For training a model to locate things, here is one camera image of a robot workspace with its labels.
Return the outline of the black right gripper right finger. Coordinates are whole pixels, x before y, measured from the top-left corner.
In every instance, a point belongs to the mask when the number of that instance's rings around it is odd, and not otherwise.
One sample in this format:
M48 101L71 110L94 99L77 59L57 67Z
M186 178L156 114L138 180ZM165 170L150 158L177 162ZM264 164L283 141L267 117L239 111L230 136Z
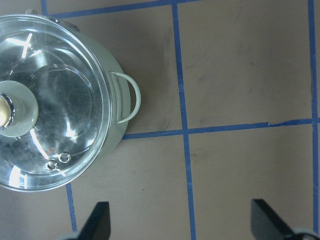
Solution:
M290 240L294 231L263 199L252 199L250 230L255 240Z

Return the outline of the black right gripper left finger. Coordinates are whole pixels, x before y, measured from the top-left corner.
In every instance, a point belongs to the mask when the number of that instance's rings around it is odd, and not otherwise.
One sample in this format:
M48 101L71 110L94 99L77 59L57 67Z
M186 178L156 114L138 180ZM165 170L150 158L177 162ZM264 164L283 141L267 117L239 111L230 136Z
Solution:
M109 240L111 236L110 205L107 201L98 202L77 240Z

